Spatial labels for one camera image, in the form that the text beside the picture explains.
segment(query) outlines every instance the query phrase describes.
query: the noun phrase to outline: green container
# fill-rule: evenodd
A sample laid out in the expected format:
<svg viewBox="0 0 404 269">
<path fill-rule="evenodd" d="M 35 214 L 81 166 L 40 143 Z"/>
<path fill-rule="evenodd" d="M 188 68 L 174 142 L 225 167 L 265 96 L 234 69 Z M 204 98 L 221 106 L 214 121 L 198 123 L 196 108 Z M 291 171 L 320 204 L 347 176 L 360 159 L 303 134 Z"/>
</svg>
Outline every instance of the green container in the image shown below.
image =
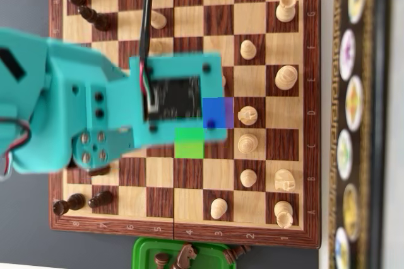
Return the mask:
<svg viewBox="0 0 404 269">
<path fill-rule="evenodd" d="M 140 237 L 133 246 L 132 269 L 156 269 L 154 256 L 160 252 L 170 256 L 164 268 L 170 269 L 184 244 L 185 242 L 181 241 Z M 195 260 L 190 262 L 192 269 L 236 269 L 236 264 L 229 265 L 223 255 L 223 251 L 228 249 L 228 246 L 204 242 L 196 242 L 192 245 L 198 252 Z"/>
</svg>

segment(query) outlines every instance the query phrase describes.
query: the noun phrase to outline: chessboard border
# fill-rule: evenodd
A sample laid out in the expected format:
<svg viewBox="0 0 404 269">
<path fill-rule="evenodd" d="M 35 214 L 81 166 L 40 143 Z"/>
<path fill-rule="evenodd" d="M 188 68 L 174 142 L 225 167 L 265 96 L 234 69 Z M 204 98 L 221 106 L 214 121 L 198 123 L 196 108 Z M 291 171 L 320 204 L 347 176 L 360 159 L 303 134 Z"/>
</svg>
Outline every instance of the chessboard border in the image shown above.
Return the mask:
<svg viewBox="0 0 404 269">
<path fill-rule="evenodd" d="M 188 241 L 219 241 L 226 233 L 228 243 L 246 243 L 302 248 L 320 247 L 321 238 L 321 75 L 320 0 L 304 0 L 304 227 L 303 230 L 238 228 L 105 218 L 58 217 L 52 212 L 54 199 L 62 198 L 62 172 L 49 176 L 49 222 L 55 230 L 152 236 Z M 62 1 L 49 0 L 49 36 L 62 39 Z M 203 229 L 199 232 L 187 232 Z"/>
</svg>

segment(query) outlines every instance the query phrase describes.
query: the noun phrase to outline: wooden chessboard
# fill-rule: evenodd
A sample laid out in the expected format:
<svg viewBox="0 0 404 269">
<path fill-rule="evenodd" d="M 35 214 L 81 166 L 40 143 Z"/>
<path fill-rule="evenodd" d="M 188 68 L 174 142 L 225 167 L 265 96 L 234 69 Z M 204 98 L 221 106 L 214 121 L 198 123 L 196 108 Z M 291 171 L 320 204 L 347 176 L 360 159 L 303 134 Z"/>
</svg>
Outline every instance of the wooden chessboard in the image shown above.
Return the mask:
<svg viewBox="0 0 404 269">
<path fill-rule="evenodd" d="M 50 35 L 102 51 L 128 69 L 137 55 L 143 0 L 88 0 L 108 13 L 112 29 L 92 28 L 68 0 L 49 0 Z M 106 176 L 90 178 L 79 169 L 64 169 L 49 178 L 49 207 L 73 193 L 91 198 L 101 190 L 114 193 L 108 206 L 87 206 L 62 217 L 50 211 L 52 229 L 150 236 L 186 241 L 211 241 L 290 247 L 320 245 L 320 60 L 319 0 L 297 0 L 290 23 L 277 20 L 279 0 L 153 0 L 153 9 L 167 18 L 151 39 L 165 53 L 220 51 L 225 96 L 234 98 L 234 129 L 225 143 L 205 144 L 204 159 L 174 158 L 174 146 L 146 148 L 126 154 Z M 241 42 L 251 40 L 256 57 L 240 55 Z M 275 86 L 284 65 L 297 68 L 291 90 Z M 258 112 L 252 126 L 237 113 L 244 106 Z M 241 153 L 239 138 L 258 138 L 252 153 Z M 240 174 L 256 172 L 256 183 L 245 188 Z M 274 175 L 289 170 L 294 192 L 275 189 Z M 210 204 L 223 198 L 228 210 L 210 216 Z M 273 211 L 278 201 L 293 208 L 293 226 L 282 229 Z"/>
</svg>

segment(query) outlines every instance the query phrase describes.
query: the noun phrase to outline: gray table surface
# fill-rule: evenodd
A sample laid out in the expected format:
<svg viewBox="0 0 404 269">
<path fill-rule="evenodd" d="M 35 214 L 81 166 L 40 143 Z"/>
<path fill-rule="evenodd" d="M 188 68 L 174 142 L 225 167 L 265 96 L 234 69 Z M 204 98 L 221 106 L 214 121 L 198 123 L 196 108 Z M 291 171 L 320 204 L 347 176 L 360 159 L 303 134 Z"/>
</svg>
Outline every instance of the gray table surface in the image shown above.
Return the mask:
<svg viewBox="0 0 404 269">
<path fill-rule="evenodd" d="M 327 6 L 332 7 L 332 0 Z M 48 36 L 48 0 L 0 0 L 0 26 Z M 331 50 L 330 39 L 325 46 Z M 135 237 L 49 229 L 47 180 L 45 175 L 13 174 L 7 182 L 0 183 L 0 263 L 64 269 L 131 268 Z M 254 247 L 237 262 L 237 267 L 315 269 L 318 251 Z"/>
</svg>

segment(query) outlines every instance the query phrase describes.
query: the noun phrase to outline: chessboard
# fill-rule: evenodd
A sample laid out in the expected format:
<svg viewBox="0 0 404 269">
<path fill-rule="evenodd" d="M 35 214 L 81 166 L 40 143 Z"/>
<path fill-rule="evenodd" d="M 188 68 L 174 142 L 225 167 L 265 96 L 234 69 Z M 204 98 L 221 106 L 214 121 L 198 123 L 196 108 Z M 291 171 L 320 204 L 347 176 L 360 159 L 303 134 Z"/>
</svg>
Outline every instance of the chessboard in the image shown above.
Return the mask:
<svg viewBox="0 0 404 269">
<path fill-rule="evenodd" d="M 51 229 L 318 248 L 320 6 L 292 0 L 294 16 L 284 22 L 276 13 L 280 1 L 153 0 L 167 22 L 152 28 L 151 49 L 218 51 L 234 127 L 224 142 L 205 143 L 203 158 L 176 158 L 174 145 L 153 146 L 124 154 L 106 175 L 90 177 L 78 168 L 50 175 Z M 50 36 L 101 51 L 129 72 L 143 0 L 86 5 L 109 17 L 108 31 L 95 29 L 69 0 L 49 0 Z M 244 41 L 249 58 L 242 55 Z M 285 70 L 295 82 L 282 90 L 275 78 Z M 52 212 L 55 201 L 72 194 L 89 200 L 103 191 L 114 197 L 107 205 Z"/>
</svg>

